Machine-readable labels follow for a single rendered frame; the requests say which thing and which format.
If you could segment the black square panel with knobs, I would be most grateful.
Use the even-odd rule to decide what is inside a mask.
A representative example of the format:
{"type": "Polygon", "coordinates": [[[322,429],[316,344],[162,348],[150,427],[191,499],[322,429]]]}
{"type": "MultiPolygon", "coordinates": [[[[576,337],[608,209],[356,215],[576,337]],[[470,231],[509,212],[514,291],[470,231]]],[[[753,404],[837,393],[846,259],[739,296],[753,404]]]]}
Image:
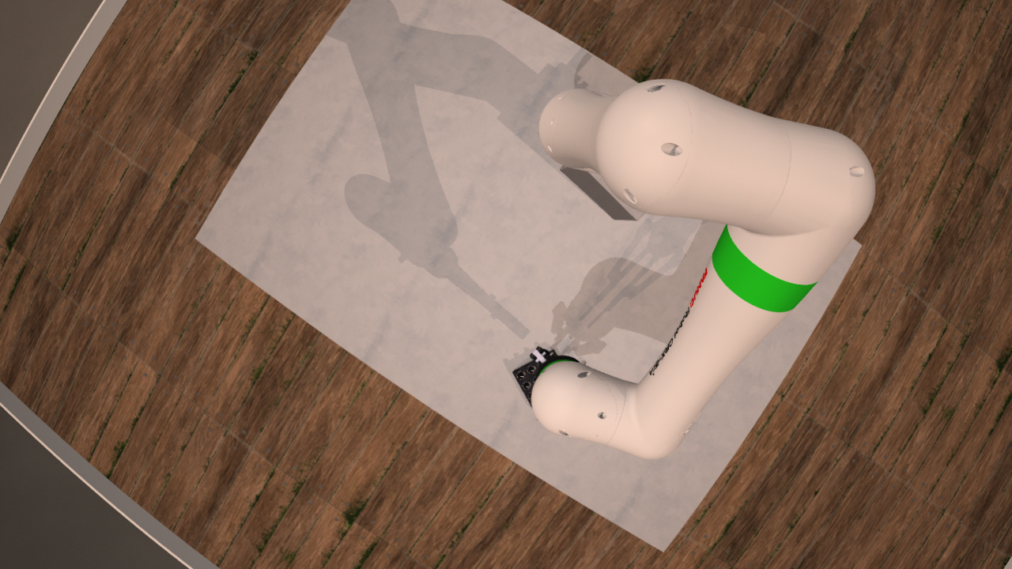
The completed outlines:
{"type": "Polygon", "coordinates": [[[534,360],[534,361],[529,361],[528,364],[522,365],[518,368],[518,370],[513,371],[513,375],[515,379],[517,379],[519,386],[521,386],[522,392],[524,393],[525,396],[527,396],[527,400],[529,402],[529,405],[531,405],[531,408],[532,408],[531,393],[532,389],[534,389],[536,371],[538,371],[540,367],[541,367],[541,361],[538,361],[536,363],[536,361],[534,360]]]}

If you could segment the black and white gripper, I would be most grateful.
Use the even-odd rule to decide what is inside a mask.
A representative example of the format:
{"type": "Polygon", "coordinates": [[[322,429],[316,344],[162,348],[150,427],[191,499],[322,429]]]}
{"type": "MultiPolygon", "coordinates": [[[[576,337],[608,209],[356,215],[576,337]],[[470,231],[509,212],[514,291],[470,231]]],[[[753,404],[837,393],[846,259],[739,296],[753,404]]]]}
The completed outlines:
{"type": "Polygon", "coordinates": [[[546,353],[546,352],[547,352],[546,349],[542,349],[542,347],[538,346],[538,347],[536,347],[536,349],[535,349],[535,351],[533,353],[529,354],[529,356],[531,357],[531,359],[534,359],[536,361],[536,363],[538,361],[541,361],[541,365],[542,365],[543,363],[545,363],[545,361],[547,359],[552,359],[553,356],[557,356],[557,354],[553,353],[553,352],[550,353],[551,356],[549,356],[549,353],[546,353]]]}

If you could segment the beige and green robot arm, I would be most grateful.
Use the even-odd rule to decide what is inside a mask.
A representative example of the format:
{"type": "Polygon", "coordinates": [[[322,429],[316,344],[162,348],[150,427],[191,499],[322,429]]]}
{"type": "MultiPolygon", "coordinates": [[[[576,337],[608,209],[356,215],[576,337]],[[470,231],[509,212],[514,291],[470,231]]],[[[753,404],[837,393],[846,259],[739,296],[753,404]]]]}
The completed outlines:
{"type": "Polygon", "coordinates": [[[532,409],[554,435],[659,460],[863,227],[874,169],[844,134],[671,79],[617,96],[561,92],[538,132],[549,157],[599,174],[630,208],[726,225],[693,301],[639,384],[570,356],[536,371],[532,409]]]}

